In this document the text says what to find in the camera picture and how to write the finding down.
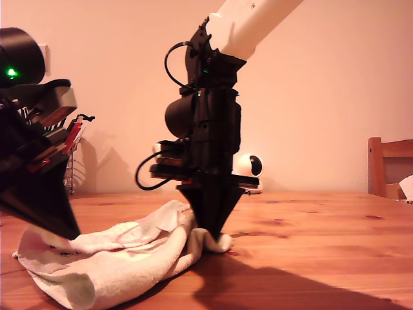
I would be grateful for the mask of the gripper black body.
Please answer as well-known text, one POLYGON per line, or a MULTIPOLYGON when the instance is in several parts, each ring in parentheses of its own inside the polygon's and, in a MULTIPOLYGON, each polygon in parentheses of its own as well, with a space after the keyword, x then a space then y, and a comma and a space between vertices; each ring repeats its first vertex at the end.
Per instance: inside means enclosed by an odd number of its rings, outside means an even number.
POLYGON ((152 150, 156 162, 150 167, 153 178, 192 183, 196 177, 227 177, 241 188, 258 190, 259 179, 232 173, 233 154, 220 141, 196 141, 193 135, 175 141, 161 140, 152 150))

